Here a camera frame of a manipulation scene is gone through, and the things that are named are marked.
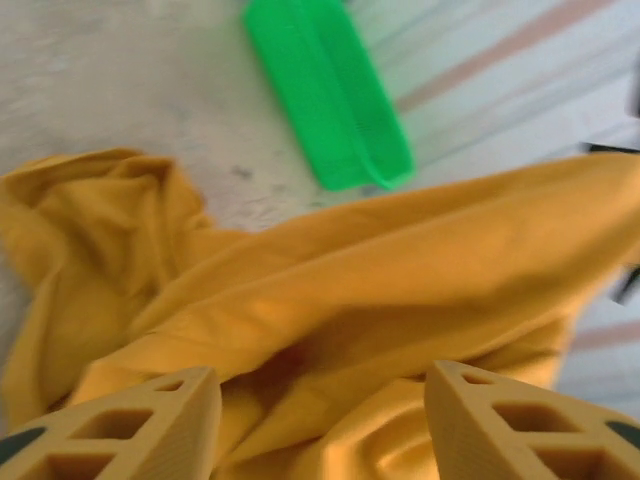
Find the yellow cloth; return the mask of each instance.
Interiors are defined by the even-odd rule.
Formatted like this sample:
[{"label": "yellow cloth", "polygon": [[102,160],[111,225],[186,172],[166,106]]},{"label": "yellow cloth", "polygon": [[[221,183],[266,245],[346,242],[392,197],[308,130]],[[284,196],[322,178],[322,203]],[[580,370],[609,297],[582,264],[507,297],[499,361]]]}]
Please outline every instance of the yellow cloth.
[{"label": "yellow cloth", "polygon": [[193,365],[223,385],[216,479],[435,479],[424,374],[549,385],[571,320],[640,240],[640,162],[602,154],[221,230],[167,158],[55,156],[5,176],[33,304],[12,426]]}]

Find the black object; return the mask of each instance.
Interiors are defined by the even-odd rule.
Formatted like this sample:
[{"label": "black object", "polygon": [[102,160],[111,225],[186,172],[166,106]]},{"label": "black object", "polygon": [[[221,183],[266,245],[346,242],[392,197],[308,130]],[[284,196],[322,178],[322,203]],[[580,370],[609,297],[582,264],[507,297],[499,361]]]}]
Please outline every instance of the black object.
[{"label": "black object", "polygon": [[623,422],[607,422],[607,427],[640,451],[640,428]]},{"label": "black object", "polygon": [[631,99],[631,115],[640,117],[640,62],[636,64],[636,91]]},{"label": "black object", "polygon": [[640,154],[640,150],[635,150],[633,148],[622,148],[622,147],[609,147],[608,145],[598,145],[597,143],[585,143],[584,144],[587,152],[596,153],[596,152],[620,152],[620,153],[632,153],[632,154]]},{"label": "black object", "polygon": [[627,280],[624,282],[622,287],[620,287],[620,290],[613,295],[613,300],[617,303],[623,304],[631,294],[638,278],[640,278],[640,266],[631,270],[631,273],[629,273]]},{"label": "black object", "polygon": [[32,428],[0,440],[0,465],[20,453],[46,431],[44,427]]}]

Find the green plastic object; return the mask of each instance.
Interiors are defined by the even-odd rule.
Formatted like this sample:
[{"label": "green plastic object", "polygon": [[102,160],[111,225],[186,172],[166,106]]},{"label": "green plastic object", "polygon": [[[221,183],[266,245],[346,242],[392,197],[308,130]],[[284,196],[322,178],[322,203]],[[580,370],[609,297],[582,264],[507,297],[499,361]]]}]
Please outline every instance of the green plastic object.
[{"label": "green plastic object", "polygon": [[411,176],[406,137],[339,0],[253,0],[244,21],[325,188]]}]

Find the floor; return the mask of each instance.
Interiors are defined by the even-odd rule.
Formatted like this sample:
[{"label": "floor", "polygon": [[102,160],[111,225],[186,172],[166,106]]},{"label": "floor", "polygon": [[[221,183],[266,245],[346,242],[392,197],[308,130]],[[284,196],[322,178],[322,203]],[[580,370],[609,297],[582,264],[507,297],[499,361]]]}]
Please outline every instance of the floor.
[{"label": "floor", "polygon": [[[0,173],[58,152],[141,147],[178,157],[222,224],[249,230],[382,194],[317,186],[241,28],[246,3],[0,0]],[[583,141],[640,145],[627,113],[637,0],[345,3],[416,155],[404,189],[570,155]],[[0,275],[2,361],[27,296],[4,264]],[[638,319],[640,299],[597,299],[559,388],[640,418]]]}]

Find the dark spot on floor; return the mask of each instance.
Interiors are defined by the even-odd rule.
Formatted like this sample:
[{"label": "dark spot on floor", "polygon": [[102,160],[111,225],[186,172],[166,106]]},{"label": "dark spot on floor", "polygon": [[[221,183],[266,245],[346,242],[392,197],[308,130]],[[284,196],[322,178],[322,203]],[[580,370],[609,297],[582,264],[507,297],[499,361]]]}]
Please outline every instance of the dark spot on floor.
[{"label": "dark spot on floor", "polygon": [[231,169],[231,173],[233,173],[236,177],[240,177],[243,180],[251,180],[253,178],[253,171],[248,168],[241,167],[236,165]]},{"label": "dark spot on floor", "polygon": [[383,190],[380,187],[377,187],[375,185],[367,185],[366,187],[362,187],[362,195],[364,197],[377,197],[378,195],[381,195]]}]

